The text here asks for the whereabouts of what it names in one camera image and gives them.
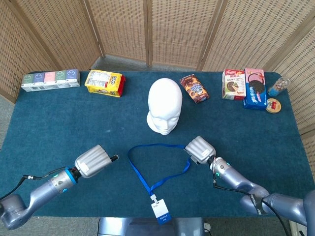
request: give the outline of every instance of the woven folding screen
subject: woven folding screen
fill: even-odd
[[[55,69],[4,0],[0,0],[0,94],[14,103],[23,74]]]
[[[16,0],[60,69],[87,70],[100,56],[79,0]]]
[[[229,0],[203,70],[263,68],[313,7],[314,0]]]
[[[315,135],[302,139],[315,181]]]
[[[152,0],[153,63],[196,68],[217,0]]]
[[[275,68],[291,79],[288,91],[299,129],[315,124],[315,27]]]
[[[146,60],[142,0],[87,0],[106,54]]]

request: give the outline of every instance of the white mannequin head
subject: white mannequin head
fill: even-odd
[[[155,81],[149,91],[149,127],[162,135],[169,134],[177,125],[182,108],[182,92],[177,83],[168,78]]]

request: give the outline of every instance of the blue lanyard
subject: blue lanyard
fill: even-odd
[[[162,184],[164,184],[166,181],[168,181],[171,178],[175,178],[177,176],[180,176],[182,174],[184,174],[190,167],[190,158],[188,158],[187,163],[185,168],[183,169],[183,171],[179,174],[176,175],[172,175],[172,176],[168,176],[158,182],[156,182],[155,184],[153,184],[151,187],[146,183],[146,181],[144,180],[144,178],[142,177],[142,175],[140,174],[139,170],[136,168],[136,166],[132,163],[131,159],[130,159],[130,153],[133,149],[135,148],[140,148],[140,147],[151,147],[151,146],[164,146],[164,147],[168,147],[168,148],[180,148],[180,149],[184,149],[185,146],[184,145],[170,145],[170,144],[143,144],[143,145],[137,145],[132,147],[129,151],[128,151],[128,159],[129,162],[133,168],[133,170],[136,172],[138,178],[140,179],[140,181],[142,182],[143,186],[146,188],[146,190],[148,191],[149,195],[153,195],[153,190],[156,189],[157,187],[161,186]]]

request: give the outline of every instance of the table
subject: table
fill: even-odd
[[[36,212],[36,216],[154,217],[151,199],[127,160],[138,144],[188,144],[200,135],[236,170],[270,193],[294,197],[314,188],[311,170],[287,92],[278,96],[278,114],[243,108],[241,101],[221,98],[221,72],[195,72],[210,99],[194,104],[183,93],[177,127],[167,136],[146,123],[147,96],[159,78],[175,80],[189,72],[122,72],[123,96],[88,93],[87,72],[81,86],[37,92],[21,91],[0,152],[0,195],[12,189],[21,175],[40,176],[67,165],[100,144],[120,159],[90,179],[79,183]],[[280,77],[266,72],[267,88]],[[133,162],[149,184],[180,172],[188,154],[180,149],[150,147],[133,152]],[[27,202],[29,193],[45,180],[30,181],[16,191]],[[186,174],[155,190],[173,217],[248,216],[239,205],[242,194],[212,188],[206,165],[192,164]]]

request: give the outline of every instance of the gray carpet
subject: gray carpet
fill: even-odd
[[[192,71],[191,68],[155,65],[114,56],[99,58],[92,69],[106,71]],[[0,147],[5,138],[13,105],[0,97]],[[212,236],[284,236],[284,230],[275,217],[210,218]],[[0,222],[0,236],[95,236],[98,218],[33,217],[27,224],[8,231]]]

